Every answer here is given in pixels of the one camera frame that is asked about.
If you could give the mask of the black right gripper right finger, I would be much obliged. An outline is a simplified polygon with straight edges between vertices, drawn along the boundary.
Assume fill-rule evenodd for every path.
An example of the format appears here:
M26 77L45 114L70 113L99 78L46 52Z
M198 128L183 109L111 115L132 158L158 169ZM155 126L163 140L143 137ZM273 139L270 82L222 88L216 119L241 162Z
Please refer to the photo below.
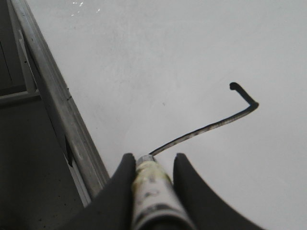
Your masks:
M222 200L199 176L185 154L173 166L174 189L199 230L260 230Z

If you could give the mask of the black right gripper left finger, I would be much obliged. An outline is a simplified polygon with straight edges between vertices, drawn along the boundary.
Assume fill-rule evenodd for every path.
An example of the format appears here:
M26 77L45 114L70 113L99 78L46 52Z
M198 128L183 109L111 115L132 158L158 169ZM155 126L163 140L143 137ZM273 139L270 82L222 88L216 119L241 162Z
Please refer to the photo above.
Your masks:
M81 213L69 222L70 230L128 230L131 225L135 158L131 153L122 160L105 188Z

